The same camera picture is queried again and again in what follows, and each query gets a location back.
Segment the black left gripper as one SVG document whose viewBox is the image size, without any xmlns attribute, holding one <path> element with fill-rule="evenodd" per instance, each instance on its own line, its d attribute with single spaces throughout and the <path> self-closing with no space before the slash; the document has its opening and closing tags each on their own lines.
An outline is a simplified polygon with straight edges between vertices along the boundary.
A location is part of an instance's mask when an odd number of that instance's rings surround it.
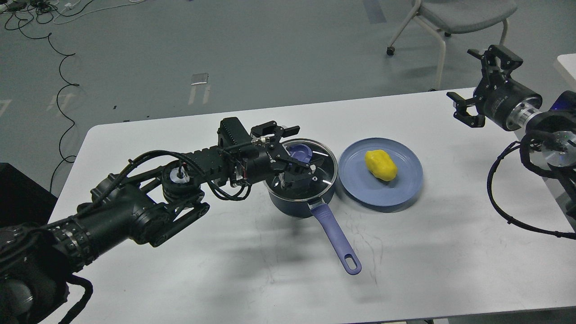
<svg viewBox="0 0 576 324">
<path fill-rule="evenodd" d="M 280 142 L 300 132 L 300 126 L 286 127 L 276 121 L 251 128 L 252 144 L 237 150 L 237 180 L 240 183 L 255 184 L 279 175 L 280 195 L 317 195 L 325 189 L 325 158 L 313 155 L 308 166 L 288 164 L 278 160 L 263 144 Z"/>
</svg>

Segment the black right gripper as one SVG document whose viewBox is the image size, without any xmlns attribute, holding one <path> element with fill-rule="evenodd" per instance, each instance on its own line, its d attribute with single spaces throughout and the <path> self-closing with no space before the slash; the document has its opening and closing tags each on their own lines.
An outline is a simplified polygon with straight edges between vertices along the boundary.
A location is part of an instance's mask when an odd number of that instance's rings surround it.
<svg viewBox="0 0 576 324">
<path fill-rule="evenodd" d="M 471 128 L 481 128 L 486 117 L 504 131 L 517 131 L 525 127 L 531 117 L 540 113 L 542 96 L 512 81 L 512 71 L 524 60 L 504 45 L 490 45 L 483 53 L 468 49 L 467 53 L 481 62 L 481 113 L 471 115 L 468 109 L 478 102 L 476 98 L 464 99 L 456 92 L 446 93 L 453 101 L 453 117 Z"/>
</svg>

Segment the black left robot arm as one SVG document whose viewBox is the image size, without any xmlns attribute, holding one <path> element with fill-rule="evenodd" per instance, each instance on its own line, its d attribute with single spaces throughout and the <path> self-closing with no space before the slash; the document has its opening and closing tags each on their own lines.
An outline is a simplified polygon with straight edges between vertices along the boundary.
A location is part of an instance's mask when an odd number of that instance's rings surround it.
<svg viewBox="0 0 576 324">
<path fill-rule="evenodd" d="M 66 303 L 70 284 L 84 288 L 60 321 L 72 322 L 93 293 L 77 273 L 124 240 L 156 248 L 199 220 L 210 208 L 204 183 L 218 199 L 242 201 L 255 183 L 278 177 L 282 188 L 295 189 L 316 178 L 321 158 L 281 142 L 299 131 L 270 121 L 246 132 L 238 118 L 227 117 L 217 145 L 143 153 L 100 182 L 92 200 L 65 219 L 47 223 L 38 211 L 19 215 L 13 204 L 2 204 L 1 322 L 41 322 Z"/>
</svg>

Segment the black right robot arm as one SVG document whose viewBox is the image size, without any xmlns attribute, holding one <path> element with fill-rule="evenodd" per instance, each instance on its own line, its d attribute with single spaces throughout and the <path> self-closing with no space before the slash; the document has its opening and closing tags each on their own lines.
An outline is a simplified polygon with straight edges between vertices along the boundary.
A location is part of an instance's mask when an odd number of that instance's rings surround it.
<svg viewBox="0 0 576 324">
<path fill-rule="evenodd" d="M 517 151 L 527 170 L 560 183 L 569 199 L 566 215 L 575 218 L 575 92 L 564 91 L 549 110 L 542 111 L 541 95 L 512 78 L 512 72 L 523 63 L 518 55 L 503 45 L 490 45 L 483 53 L 477 49 L 467 53 L 481 62 L 481 81 L 469 99 L 447 92 L 455 108 L 454 118 L 471 128 L 484 127 L 490 119 L 504 131 L 524 132 L 521 139 L 504 148 L 488 172 L 487 193 L 492 207 L 509 224 L 574 240 L 574 233 L 537 228 L 506 213 L 494 199 L 492 181 L 502 160 Z"/>
</svg>

